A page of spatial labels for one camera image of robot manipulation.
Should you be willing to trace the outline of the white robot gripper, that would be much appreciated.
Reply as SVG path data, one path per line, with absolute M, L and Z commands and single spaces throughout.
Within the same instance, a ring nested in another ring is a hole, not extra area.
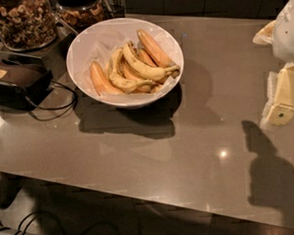
M 294 0 L 288 0 L 276 21 L 270 21 L 253 37 L 253 43 L 272 44 L 273 54 L 286 64 L 267 78 L 267 102 L 261 127 L 286 125 L 294 117 Z

